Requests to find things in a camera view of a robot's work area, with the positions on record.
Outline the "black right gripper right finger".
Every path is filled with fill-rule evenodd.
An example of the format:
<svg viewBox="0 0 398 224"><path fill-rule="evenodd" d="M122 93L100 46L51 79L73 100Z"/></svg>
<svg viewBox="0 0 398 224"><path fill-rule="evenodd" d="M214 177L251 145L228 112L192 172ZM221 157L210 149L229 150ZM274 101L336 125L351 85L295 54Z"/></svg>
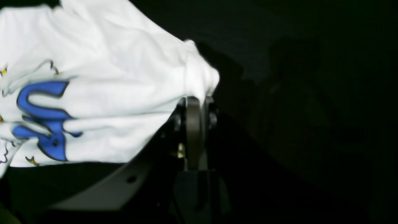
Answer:
<svg viewBox="0 0 398 224"><path fill-rule="evenodd" d="M201 109L201 170L215 171L215 139L218 126L219 109L213 97L206 96Z"/></svg>

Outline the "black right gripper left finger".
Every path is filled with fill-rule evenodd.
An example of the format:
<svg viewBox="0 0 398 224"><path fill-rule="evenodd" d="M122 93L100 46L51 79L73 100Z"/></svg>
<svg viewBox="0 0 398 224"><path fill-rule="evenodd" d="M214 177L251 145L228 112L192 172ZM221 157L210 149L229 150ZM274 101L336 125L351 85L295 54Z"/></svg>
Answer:
<svg viewBox="0 0 398 224"><path fill-rule="evenodd" d="M164 159L184 162L198 169L202 147L201 104L195 97L182 98L167 122L128 163L92 187L53 206L52 210L116 211L128 203Z"/></svg>

